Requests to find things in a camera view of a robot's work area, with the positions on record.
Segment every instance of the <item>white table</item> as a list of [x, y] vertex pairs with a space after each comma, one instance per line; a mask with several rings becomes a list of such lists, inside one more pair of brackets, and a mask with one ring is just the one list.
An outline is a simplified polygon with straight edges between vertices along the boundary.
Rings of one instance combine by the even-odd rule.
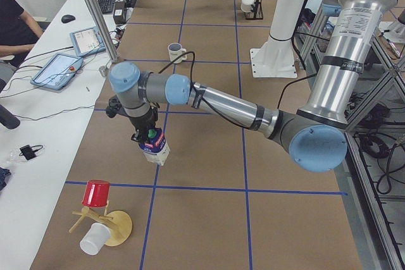
[[[75, 21], [63, 24], [61, 17], [72, 14]], [[104, 15], [109, 30], [115, 29], [112, 15]], [[84, 0], [67, 0], [28, 57], [72, 45], [70, 32], [93, 27], [94, 21]], [[65, 51], [74, 54], [73, 49]], [[25, 64], [43, 66], [54, 53], [28, 60]], [[19, 116], [39, 118], [64, 109], [94, 105], [105, 78], [98, 69], [109, 63], [106, 52], [88, 56], [83, 71], [73, 77], [61, 92], [35, 89], [0, 103]], [[12, 79], [34, 76], [24, 68]], [[32, 89], [29, 78], [15, 80], [1, 97]], [[39, 121], [22, 121], [8, 130], [0, 125], [0, 166], [10, 169], [7, 186], [0, 191], [0, 269], [29, 269], [41, 244], [61, 189], [74, 160], [92, 109], [80, 109]], [[24, 145], [44, 145], [44, 152], [26, 163], [7, 163], [12, 149]]]

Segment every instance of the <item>computer mouse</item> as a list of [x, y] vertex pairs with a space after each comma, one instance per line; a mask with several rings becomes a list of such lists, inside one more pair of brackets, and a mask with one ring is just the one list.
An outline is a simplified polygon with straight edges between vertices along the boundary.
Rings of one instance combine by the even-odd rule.
[[75, 19], [76, 19], [76, 17], [74, 17], [73, 15], [67, 14], [67, 15], [62, 16], [61, 21], [62, 21], [62, 23], [68, 23], [68, 22], [71, 22], [71, 21], [73, 21]]

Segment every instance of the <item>label sticker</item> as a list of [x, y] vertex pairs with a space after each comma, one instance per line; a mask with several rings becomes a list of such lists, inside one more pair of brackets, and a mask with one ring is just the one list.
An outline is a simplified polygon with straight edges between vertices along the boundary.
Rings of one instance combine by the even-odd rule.
[[371, 44], [371, 39], [381, 17], [381, 12], [374, 9], [343, 9], [340, 12], [332, 37], [354, 37], [363, 39], [366, 44]]

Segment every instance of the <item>red cup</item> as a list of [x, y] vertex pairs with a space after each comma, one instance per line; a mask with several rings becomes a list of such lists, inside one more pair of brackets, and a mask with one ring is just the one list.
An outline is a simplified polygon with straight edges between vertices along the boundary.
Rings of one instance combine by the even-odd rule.
[[104, 207], [107, 205], [109, 182], [105, 180], [89, 180], [82, 205], [87, 207]]

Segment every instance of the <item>blue joint cap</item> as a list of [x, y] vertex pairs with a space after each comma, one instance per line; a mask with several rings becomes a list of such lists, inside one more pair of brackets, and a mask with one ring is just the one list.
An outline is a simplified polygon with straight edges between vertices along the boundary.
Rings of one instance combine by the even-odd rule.
[[333, 4], [326, 4], [326, 3], [322, 4], [322, 12], [325, 16], [338, 17], [340, 11], [342, 11], [341, 6], [335, 6]]
[[108, 73], [108, 79], [115, 93], [122, 93], [137, 84], [140, 71], [128, 61], [116, 64]]
[[327, 125], [302, 129], [291, 140], [289, 154], [292, 160], [312, 172], [326, 172], [344, 160], [347, 142], [341, 131]]
[[169, 104], [186, 104], [190, 96], [190, 80], [183, 75], [171, 75], [166, 82], [165, 94]]

